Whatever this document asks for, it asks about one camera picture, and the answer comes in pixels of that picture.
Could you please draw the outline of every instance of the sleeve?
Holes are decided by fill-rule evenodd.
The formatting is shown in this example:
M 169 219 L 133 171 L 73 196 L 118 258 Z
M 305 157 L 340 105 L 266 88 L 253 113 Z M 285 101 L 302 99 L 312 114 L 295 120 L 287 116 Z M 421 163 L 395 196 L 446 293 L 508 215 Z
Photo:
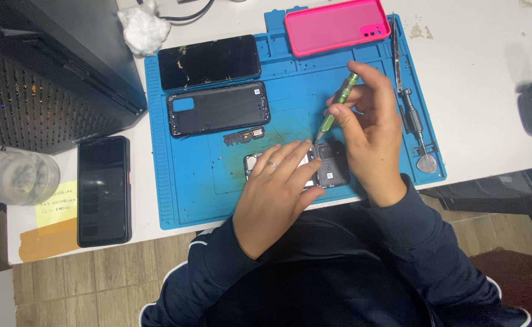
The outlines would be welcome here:
M 407 194 L 386 208 L 364 208 L 381 231 L 389 265 L 430 304 L 445 325 L 526 326 L 528 313 L 500 302 L 498 289 L 458 247 L 451 225 L 425 205 L 411 179 Z
M 205 310 L 258 265 L 241 250 L 232 218 L 203 231 L 189 244 L 188 260 L 168 272 L 158 301 L 141 310 L 139 325 L 203 326 Z

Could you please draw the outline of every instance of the wooden floor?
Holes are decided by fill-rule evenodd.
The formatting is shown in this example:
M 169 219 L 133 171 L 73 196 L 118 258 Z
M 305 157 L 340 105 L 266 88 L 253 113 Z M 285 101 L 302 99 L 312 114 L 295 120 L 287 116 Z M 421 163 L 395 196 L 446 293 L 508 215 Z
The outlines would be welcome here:
M 532 255 L 528 216 L 444 211 L 437 199 L 423 199 L 451 223 L 466 255 L 497 247 Z M 137 326 L 141 308 L 157 300 L 163 278 L 187 259 L 194 237 L 183 234 L 15 265 L 18 327 Z

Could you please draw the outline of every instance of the computer case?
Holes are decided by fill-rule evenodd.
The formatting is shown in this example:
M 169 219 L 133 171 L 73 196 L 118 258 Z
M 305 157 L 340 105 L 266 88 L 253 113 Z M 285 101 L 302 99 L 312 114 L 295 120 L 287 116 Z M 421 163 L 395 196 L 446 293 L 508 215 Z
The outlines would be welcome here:
M 115 0 L 0 0 L 0 145 L 51 154 L 147 108 Z

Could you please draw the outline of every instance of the white desk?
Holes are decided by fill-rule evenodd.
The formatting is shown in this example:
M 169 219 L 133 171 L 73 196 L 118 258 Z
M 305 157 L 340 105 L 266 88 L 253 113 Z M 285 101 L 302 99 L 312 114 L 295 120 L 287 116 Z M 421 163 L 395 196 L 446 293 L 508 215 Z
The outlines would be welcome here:
M 197 12 L 207 0 L 158 0 L 161 16 Z M 120 8 L 134 0 L 117 0 Z M 264 12 L 329 4 L 316 0 L 216 0 L 189 25 L 174 25 L 163 48 L 266 32 Z M 448 177 L 421 188 L 532 168 L 515 87 L 532 80 L 532 0 L 383 0 L 401 17 Z M 427 38 L 428 29 L 433 38 Z M 411 38 L 421 32 L 420 37 Z M 135 59 L 145 89 L 143 59 Z M 161 230 L 149 117 L 121 133 L 131 140 L 131 242 L 214 227 Z M 61 182 L 77 178 L 77 149 L 54 156 Z M 8 206 L 8 260 L 21 263 L 20 234 L 36 229 L 33 206 Z M 99 248 L 78 249 L 67 254 Z

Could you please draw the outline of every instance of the black smartphone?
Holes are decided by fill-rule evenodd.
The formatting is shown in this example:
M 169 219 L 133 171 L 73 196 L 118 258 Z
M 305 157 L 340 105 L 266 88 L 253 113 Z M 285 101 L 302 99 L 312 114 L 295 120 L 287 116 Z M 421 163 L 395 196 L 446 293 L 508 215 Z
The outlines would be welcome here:
M 256 40 L 251 34 L 162 49 L 157 57 L 164 91 L 252 78 L 261 73 Z
M 252 170 L 260 156 L 262 156 L 262 153 L 251 154 L 244 157 L 246 180 L 248 180 L 248 177 L 252 174 Z M 349 174 L 347 152 L 341 141 L 331 141 L 328 143 L 313 145 L 299 163 L 298 167 L 309 163 L 315 158 L 320 158 L 322 164 L 311 179 L 306 182 L 304 185 L 305 189 L 313 186 L 330 189 L 331 187 L 339 187 L 349 184 L 351 181 L 351 175 Z
M 124 136 L 78 145 L 78 246 L 131 239 L 130 170 L 129 140 Z
M 262 81 L 169 95 L 167 113 L 175 138 L 270 122 Z

